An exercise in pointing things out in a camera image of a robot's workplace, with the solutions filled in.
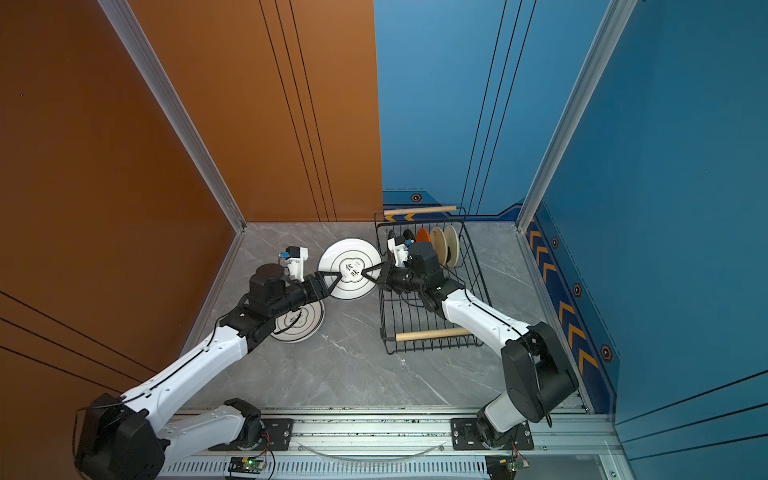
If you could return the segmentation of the black wire dish rack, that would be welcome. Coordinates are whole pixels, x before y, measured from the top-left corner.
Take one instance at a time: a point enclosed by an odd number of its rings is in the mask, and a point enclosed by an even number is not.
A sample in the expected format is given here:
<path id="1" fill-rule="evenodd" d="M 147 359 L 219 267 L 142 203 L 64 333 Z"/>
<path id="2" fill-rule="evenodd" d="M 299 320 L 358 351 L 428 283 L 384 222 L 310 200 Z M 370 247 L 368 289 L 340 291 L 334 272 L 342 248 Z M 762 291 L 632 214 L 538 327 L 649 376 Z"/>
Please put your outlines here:
<path id="1" fill-rule="evenodd" d="M 387 354 L 479 347 L 447 319 L 441 302 L 456 289 L 490 302 L 462 211 L 374 216 L 376 245 L 390 270 L 379 284 L 380 336 Z"/>

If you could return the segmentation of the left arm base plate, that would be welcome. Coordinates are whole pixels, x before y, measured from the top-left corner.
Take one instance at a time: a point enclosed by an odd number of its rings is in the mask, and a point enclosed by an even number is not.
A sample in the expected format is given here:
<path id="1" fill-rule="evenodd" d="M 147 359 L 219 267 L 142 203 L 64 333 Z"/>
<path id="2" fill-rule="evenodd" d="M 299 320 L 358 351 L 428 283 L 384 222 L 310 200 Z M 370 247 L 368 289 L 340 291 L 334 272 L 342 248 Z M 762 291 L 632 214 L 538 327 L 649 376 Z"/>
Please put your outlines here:
<path id="1" fill-rule="evenodd" d="M 247 421 L 243 431 L 230 443 L 209 447 L 209 451 L 284 452 L 289 449 L 294 420 L 291 418 L 267 418 Z"/>

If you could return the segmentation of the orange small plate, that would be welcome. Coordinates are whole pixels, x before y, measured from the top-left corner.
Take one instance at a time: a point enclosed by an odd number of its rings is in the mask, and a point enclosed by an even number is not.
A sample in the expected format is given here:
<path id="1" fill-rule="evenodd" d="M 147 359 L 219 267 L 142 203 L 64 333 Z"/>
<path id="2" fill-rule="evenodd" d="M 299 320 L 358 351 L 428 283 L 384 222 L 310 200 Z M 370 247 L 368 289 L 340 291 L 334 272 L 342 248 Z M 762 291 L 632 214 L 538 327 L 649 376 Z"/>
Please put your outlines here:
<path id="1" fill-rule="evenodd" d="M 426 228 L 420 228 L 416 234 L 415 242 L 431 244 L 432 239 L 429 231 Z"/>

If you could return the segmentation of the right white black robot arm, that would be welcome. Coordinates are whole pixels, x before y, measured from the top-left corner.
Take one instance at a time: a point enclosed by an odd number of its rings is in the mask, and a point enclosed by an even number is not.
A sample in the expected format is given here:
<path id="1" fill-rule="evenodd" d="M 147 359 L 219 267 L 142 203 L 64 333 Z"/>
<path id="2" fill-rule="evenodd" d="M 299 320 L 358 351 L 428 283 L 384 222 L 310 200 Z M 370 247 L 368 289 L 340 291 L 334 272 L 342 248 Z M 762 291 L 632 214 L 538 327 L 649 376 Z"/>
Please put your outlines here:
<path id="1" fill-rule="evenodd" d="M 549 422 L 551 412 L 579 389 L 579 376 L 550 325 L 516 320 L 483 302 L 444 273 L 434 248 L 415 243 L 362 270 L 365 279 L 397 294 L 414 293 L 426 310 L 466 329 L 501 360 L 505 390 L 477 413 L 481 441 L 511 442 L 525 422 Z"/>

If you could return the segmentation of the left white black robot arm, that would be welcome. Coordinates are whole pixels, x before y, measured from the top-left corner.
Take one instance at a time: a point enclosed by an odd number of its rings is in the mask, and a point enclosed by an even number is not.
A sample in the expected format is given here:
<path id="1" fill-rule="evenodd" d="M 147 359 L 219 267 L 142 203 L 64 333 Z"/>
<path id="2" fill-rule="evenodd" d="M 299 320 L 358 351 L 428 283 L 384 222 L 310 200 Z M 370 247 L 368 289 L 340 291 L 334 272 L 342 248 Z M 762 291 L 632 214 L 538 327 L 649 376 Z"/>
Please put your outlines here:
<path id="1" fill-rule="evenodd" d="M 219 373 L 255 350 L 277 318 L 327 298 L 342 276 L 318 271 L 291 280 L 277 263 L 260 266 L 237 304 L 196 347 L 119 397 L 84 409 L 73 460 L 85 479 L 154 479 L 164 466 L 218 445 L 265 444 L 258 407 L 238 398 L 209 414 L 173 422 L 177 411 Z"/>

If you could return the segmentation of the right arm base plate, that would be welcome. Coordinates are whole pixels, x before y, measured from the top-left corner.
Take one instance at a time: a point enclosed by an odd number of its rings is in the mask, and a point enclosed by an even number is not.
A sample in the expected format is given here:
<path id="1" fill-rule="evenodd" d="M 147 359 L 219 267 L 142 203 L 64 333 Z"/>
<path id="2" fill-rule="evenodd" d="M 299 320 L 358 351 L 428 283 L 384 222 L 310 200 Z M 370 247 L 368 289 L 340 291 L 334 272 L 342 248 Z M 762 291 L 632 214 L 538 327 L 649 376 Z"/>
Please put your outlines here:
<path id="1" fill-rule="evenodd" d="M 527 422 L 518 424 L 506 432 L 498 432 L 487 420 L 452 418 L 450 427 L 452 448 L 457 451 L 531 451 L 535 448 Z"/>

